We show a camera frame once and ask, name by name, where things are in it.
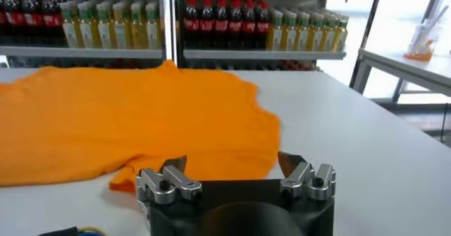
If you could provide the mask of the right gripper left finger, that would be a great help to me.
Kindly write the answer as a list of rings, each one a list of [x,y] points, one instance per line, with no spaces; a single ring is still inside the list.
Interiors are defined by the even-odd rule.
[[[202,198],[202,184],[184,174],[187,157],[180,156],[164,161],[156,172],[151,168],[140,170],[136,176],[136,192],[139,203],[172,204],[178,196],[189,201]]]

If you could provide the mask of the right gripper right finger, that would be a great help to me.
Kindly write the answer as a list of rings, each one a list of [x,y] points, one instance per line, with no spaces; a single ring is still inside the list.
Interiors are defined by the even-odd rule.
[[[303,194],[316,201],[326,201],[335,196],[336,170],[322,163],[318,170],[300,155],[278,152],[278,163],[285,176],[280,181],[280,193],[288,201]]]

